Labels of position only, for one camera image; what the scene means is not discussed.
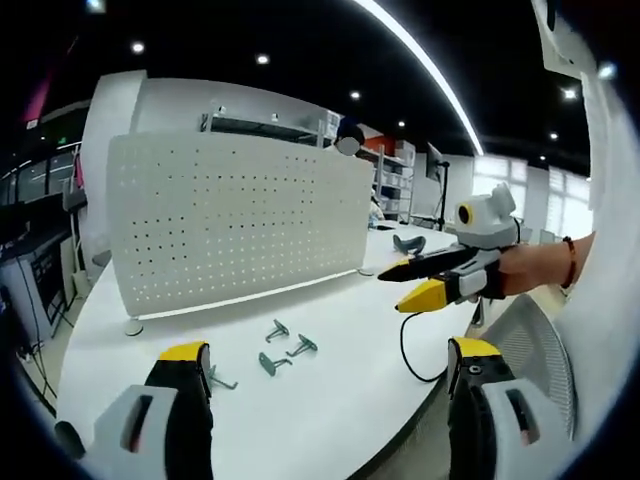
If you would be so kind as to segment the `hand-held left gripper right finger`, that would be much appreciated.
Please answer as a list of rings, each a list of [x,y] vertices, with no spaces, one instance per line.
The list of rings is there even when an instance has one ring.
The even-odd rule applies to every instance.
[[[551,401],[482,339],[448,340],[451,479],[549,479]]]

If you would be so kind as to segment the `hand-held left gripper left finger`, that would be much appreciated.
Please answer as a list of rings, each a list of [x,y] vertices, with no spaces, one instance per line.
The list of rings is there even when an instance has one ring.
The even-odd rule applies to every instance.
[[[98,417],[92,474],[98,479],[211,479],[213,415],[209,344],[173,346],[142,385]]]

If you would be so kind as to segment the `person's right hand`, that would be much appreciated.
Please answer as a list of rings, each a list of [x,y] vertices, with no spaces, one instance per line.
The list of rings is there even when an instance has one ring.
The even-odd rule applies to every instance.
[[[571,251],[565,242],[514,246],[500,256],[501,293],[511,296],[542,285],[564,284],[571,264]]]

